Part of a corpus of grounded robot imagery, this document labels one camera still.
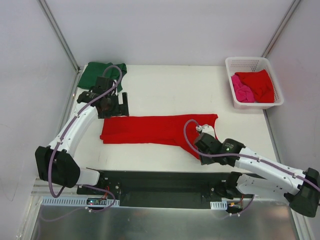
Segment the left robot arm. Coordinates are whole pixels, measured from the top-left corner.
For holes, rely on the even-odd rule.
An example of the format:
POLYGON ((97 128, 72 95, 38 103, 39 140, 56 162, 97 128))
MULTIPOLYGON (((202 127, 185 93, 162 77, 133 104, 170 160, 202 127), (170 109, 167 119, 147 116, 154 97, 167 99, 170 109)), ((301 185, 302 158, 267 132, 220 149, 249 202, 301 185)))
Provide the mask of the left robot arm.
POLYGON ((95 85, 77 98, 73 113, 48 146, 39 146, 35 160, 39 178, 63 188, 88 185, 96 195, 106 182, 98 170, 80 167, 74 159, 80 140, 94 120, 129 116, 128 94, 118 93, 121 80, 99 76, 95 85))

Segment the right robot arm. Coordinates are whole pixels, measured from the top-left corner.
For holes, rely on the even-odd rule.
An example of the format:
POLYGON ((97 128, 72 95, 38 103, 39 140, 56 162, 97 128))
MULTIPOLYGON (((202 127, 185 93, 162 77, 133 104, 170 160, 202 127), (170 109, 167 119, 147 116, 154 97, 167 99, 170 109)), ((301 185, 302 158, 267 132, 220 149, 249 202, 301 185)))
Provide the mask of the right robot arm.
POLYGON ((256 175, 232 171, 225 182, 214 187, 218 195, 228 199, 239 194, 271 198, 303 216, 316 216, 320 205, 320 173, 317 170, 311 167, 301 170, 273 162, 243 143, 231 138, 220 142, 208 133, 201 133, 194 145, 202 164, 228 165, 256 175))

